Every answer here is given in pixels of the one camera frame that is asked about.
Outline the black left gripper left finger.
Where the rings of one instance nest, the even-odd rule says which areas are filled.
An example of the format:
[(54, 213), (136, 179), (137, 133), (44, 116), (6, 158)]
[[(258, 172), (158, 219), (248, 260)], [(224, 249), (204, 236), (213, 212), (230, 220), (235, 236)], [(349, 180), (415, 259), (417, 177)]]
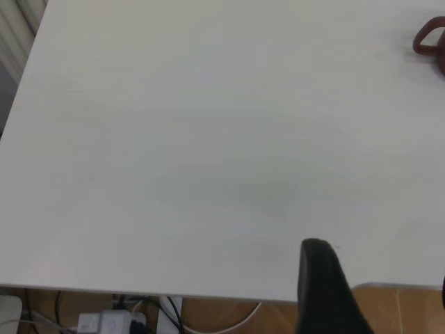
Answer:
[(333, 247), (305, 239), (300, 247), (296, 333), (372, 333)]

